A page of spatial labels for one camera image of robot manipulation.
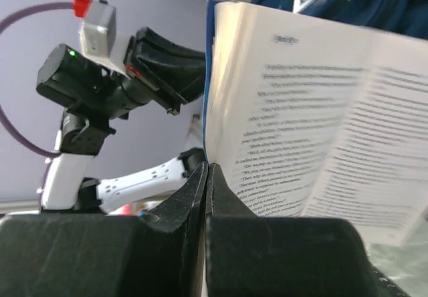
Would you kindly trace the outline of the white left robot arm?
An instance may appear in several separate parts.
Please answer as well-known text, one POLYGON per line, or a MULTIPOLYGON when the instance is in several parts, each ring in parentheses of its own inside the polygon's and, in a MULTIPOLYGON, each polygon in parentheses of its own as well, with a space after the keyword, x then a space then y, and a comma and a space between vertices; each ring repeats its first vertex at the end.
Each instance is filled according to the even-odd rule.
POLYGON ((201 97, 203 52, 144 27, 97 60, 62 43, 37 75, 37 92, 64 109, 56 151, 41 186, 43 212, 101 212, 175 190, 204 159, 185 148, 190 118, 177 115, 201 97))

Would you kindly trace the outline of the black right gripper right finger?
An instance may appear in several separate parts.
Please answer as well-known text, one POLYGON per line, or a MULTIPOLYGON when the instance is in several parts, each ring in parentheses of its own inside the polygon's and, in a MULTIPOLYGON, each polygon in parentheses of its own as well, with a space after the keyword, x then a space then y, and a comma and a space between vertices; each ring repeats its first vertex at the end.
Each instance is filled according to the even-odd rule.
POLYGON ((343 219, 258 217, 218 164, 206 185, 205 281, 209 296, 404 296, 372 265, 343 219))

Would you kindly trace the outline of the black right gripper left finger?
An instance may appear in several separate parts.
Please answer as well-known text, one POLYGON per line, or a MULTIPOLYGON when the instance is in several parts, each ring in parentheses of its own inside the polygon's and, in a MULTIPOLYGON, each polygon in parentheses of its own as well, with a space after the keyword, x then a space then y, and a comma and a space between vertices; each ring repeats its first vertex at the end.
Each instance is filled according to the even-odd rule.
POLYGON ((200 296, 208 166, 144 215, 1 219, 2 296, 200 296))

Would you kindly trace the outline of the Jane Eyre blue book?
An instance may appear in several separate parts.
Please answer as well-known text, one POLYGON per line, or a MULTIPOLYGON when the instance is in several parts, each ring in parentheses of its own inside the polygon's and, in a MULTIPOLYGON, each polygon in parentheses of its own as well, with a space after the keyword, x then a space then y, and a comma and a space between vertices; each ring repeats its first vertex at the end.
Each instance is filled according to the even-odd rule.
POLYGON ((427 41, 207 4, 204 147, 257 215, 403 245, 427 208, 427 41))

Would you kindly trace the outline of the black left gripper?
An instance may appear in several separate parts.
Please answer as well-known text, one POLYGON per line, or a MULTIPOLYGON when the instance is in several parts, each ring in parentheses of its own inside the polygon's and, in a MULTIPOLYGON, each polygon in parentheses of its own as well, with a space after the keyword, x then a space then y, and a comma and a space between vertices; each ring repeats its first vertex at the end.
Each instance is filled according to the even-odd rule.
POLYGON ((200 98, 205 84, 205 53, 177 45, 149 27, 131 37, 124 57, 130 78, 125 94, 142 106, 154 100, 167 113, 200 98))

